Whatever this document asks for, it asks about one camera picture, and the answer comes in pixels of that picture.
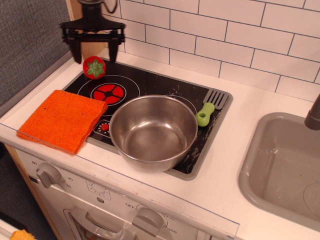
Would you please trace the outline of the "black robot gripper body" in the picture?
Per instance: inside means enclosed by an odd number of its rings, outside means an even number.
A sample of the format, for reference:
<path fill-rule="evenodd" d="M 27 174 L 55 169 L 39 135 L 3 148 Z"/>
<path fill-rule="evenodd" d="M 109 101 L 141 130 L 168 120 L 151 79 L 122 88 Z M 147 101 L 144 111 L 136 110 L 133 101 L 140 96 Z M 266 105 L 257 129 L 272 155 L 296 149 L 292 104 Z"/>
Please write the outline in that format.
<path fill-rule="evenodd" d="M 82 18 L 63 22 L 62 39 L 65 43 L 78 42 L 110 42 L 116 40 L 118 45 L 125 42 L 125 24 L 108 20 L 102 15 L 100 3 L 83 3 Z"/>

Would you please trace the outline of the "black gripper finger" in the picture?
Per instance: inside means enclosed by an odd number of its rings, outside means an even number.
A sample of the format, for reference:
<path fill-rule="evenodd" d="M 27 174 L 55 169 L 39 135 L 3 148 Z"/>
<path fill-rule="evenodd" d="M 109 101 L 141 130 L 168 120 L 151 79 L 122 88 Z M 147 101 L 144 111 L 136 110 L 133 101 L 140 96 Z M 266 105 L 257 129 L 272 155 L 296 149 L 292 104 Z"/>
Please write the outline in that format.
<path fill-rule="evenodd" d="M 75 62 L 78 64 L 81 64 L 82 63 L 81 42 L 77 39 L 69 39 L 68 45 Z"/>
<path fill-rule="evenodd" d="M 109 41 L 108 42 L 108 49 L 109 49 L 109 60 L 111 63 L 115 63 L 117 59 L 118 54 L 118 48 L 119 48 L 119 42 L 118 41 Z"/>

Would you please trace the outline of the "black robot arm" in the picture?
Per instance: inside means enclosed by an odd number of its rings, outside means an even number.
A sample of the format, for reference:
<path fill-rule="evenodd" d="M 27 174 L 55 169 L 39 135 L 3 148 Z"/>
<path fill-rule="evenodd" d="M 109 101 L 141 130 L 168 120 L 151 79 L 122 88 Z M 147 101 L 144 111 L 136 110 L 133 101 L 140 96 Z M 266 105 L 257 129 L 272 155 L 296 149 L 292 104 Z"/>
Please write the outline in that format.
<path fill-rule="evenodd" d="M 80 0 L 82 18 L 62 22 L 62 39 L 69 45 L 75 62 L 81 63 L 81 43 L 108 43 L 109 59 L 116 62 L 119 45 L 125 42 L 124 23 L 102 15 L 103 0 Z"/>

